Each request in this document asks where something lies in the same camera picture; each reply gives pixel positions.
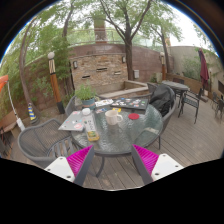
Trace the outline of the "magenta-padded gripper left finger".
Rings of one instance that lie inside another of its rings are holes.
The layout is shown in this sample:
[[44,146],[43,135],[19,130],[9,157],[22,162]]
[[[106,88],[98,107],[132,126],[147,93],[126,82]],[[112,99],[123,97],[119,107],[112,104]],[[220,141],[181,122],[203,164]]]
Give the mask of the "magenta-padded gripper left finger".
[[45,171],[82,186],[94,157],[94,147],[85,147],[69,157],[58,157]]

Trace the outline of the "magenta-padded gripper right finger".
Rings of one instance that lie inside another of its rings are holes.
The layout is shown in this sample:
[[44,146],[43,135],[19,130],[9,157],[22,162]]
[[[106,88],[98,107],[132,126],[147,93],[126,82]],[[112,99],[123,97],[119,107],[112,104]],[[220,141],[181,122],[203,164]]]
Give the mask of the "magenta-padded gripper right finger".
[[183,169],[168,154],[156,154],[138,145],[132,145],[131,154],[145,185]]

